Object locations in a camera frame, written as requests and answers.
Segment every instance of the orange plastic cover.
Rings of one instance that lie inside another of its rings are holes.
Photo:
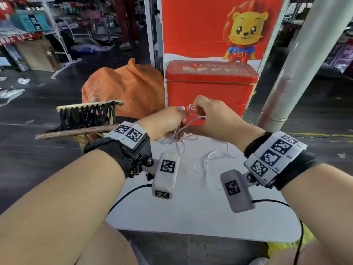
[[[139,65],[135,59],[113,70],[100,68],[82,87],[82,102],[124,101],[116,106],[117,116],[141,119],[165,108],[164,79],[151,65]]]
[[[259,75],[247,63],[173,60],[168,64],[165,78],[171,81],[254,84]]]

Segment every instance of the coiled white cable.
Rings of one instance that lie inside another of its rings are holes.
[[[159,143],[164,144],[164,145],[166,145],[166,144],[167,144],[167,145],[171,145],[171,144],[173,144],[173,143],[175,142],[175,146],[176,146],[176,150],[178,151],[178,155],[183,154],[183,152],[184,152],[184,150],[185,150],[185,143],[184,143],[184,140],[197,140],[197,135],[195,135],[195,134],[190,134],[190,135],[187,135],[186,137],[181,138],[180,140],[178,140],[178,134],[179,134],[183,129],[185,129],[187,126],[189,126],[193,121],[195,121],[195,120],[197,120],[197,119],[200,119],[200,118],[206,118],[206,116],[203,116],[203,115],[197,116],[196,118],[192,119],[187,125],[185,125],[185,126],[182,127],[182,128],[180,128],[180,125],[179,125],[173,132],[170,132],[170,133],[168,134],[168,136],[166,136],[165,138],[163,138],[162,140],[160,140]],[[178,143],[182,143],[181,149],[179,149]],[[213,187],[215,187],[217,190],[223,190],[223,188],[219,188],[219,187],[215,184],[215,182],[214,182],[214,180],[213,180],[213,178],[212,178],[212,176],[211,176],[211,174],[210,174],[210,172],[209,172],[209,170],[208,170],[208,164],[210,163],[211,160],[215,160],[215,159],[219,159],[219,158],[224,158],[224,157],[226,157],[226,158],[232,158],[232,159],[236,162],[236,164],[237,164],[237,166],[238,166],[238,167],[235,168],[235,169],[240,170],[240,165],[239,165],[239,163],[235,160],[235,157],[232,156],[231,154],[229,154],[229,144],[228,144],[228,143],[226,143],[226,144],[227,144],[227,153],[223,153],[223,152],[221,152],[221,151],[211,151],[210,153],[206,154],[205,157],[200,157],[200,158],[198,158],[198,159],[195,161],[195,163],[194,163],[194,171],[195,171],[196,173],[201,173],[201,172],[205,171],[205,173],[206,173],[206,175],[209,177],[209,179],[210,179],[210,181],[211,181]],[[221,155],[221,156],[214,157],[214,158],[210,158],[210,156],[211,156],[212,154],[214,154],[214,153],[221,153],[222,155]],[[200,160],[200,159],[206,160],[206,163],[205,163],[204,168],[203,168],[202,170],[196,171],[195,166],[196,166],[197,161]]]

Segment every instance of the blue shirt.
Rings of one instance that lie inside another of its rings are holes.
[[[233,45],[232,47],[230,47],[228,49],[228,52],[229,53],[233,53],[234,54],[234,51],[235,51],[235,48],[236,46]],[[244,52],[244,54],[246,53],[246,49],[247,49],[247,53],[248,54],[251,54],[251,53],[254,53],[255,52],[255,48],[253,46],[249,46],[249,47],[245,47],[245,48],[236,48],[236,53],[239,53],[239,52]]]

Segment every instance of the wooden floor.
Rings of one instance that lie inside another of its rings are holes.
[[[0,107],[0,213],[81,155],[78,144],[69,139],[34,140],[37,133],[58,126],[56,106],[80,103],[81,87],[91,73],[100,67],[121,67],[131,57],[136,58],[138,64],[150,62],[146,36],[142,46],[134,51],[121,52],[115,47],[85,56],[83,61],[62,71],[56,80],[51,79],[49,72],[0,72],[0,76],[8,77],[0,83],[3,89],[25,88],[20,97]],[[265,69],[254,100],[245,112],[245,120],[256,122],[278,72],[271,67]],[[30,78],[31,82],[20,85],[18,78]],[[306,133],[295,136],[306,136],[302,139],[311,151],[351,174],[353,137],[318,138],[320,136],[310,134],[353,135],[352,93],[353,81],[315,79],[283,127],[285,132]],[[266,254],[265,245],[259,242],[147,232],[124,234],[137,245],[150,265],[245,265]]]

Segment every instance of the wooden stick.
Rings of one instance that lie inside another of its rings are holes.
[[[110,131],[114,130],[115,128],[117,128],[118,126],[119,126],[119,124],[117,124],[117,125],[100,125],[100,126],[95,126],[95,127],[37,134],[35,136],[35,139],[51,139],[51,138],[77,136],[77,135],[97,133],[97,132],[110,132]]]
[[[56,111],[65,110],[66,108],[76,108],[76,107],[86,107],[86,106],[91,106],[91,105],[101,105],[109,102],[115,102],[117,105],[124,105],[123,100],[109,100],[109,101],[99,101],[99,102],[91,102],[91,103],[80,103],[80,104],[72,104],[72,105],[63,105],[63,106],[58,106],[56,107]]]

